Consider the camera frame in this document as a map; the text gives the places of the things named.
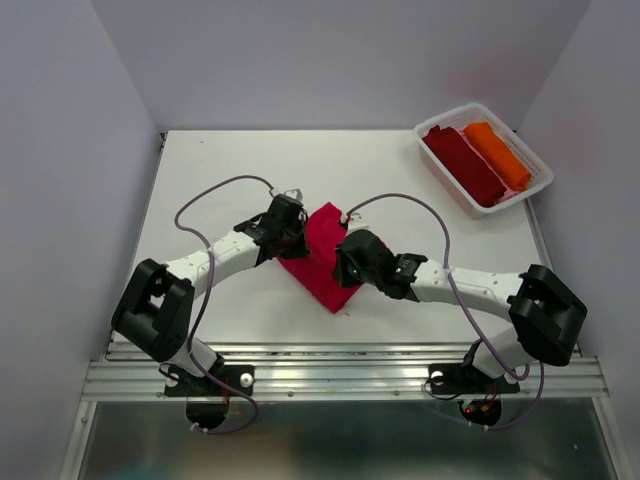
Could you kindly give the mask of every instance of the table surface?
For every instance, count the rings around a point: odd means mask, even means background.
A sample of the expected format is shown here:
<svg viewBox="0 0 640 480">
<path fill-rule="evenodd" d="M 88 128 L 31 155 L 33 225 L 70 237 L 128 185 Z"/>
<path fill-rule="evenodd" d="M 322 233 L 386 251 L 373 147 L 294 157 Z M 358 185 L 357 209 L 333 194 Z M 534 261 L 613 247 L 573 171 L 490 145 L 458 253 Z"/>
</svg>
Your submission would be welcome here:
<svg viewBox="0 0 640 480">
<path fill-rule="evenodd" d="M 540 262 L 524 204 L 471 220 L 420 160 L 413 132 L 340 130 L 169 132 L 134 264 L 149 257 L 166 262 L 201 249 L 196 238 L 173 226 L 175 212 L 207 187 L 239 174 L 263 176 L 280 191 L 300 188 L 310 213 L 329 201 L 347 210 L 380 193 L 408 193 L 444 218 L 453 266 L 509 272 Z M 269 202 L 261 183 L 244 180 L 204 198 L 183 220 L 215 240 Z M 386 199 L 360 213 L 393 251 L 442 261 L 443 234 L 418 205 Z M 476 315 L 489 334 L 507 328 L 491 315 Z M 216 286 L 198 337 L 214 343 L 298 344 L 476 339 L 457 306 L 396 301 L 369 286 L 333 315 L 275 261 Z M 120 335 L 114 340 L 126 342 Z"/>
</svg>

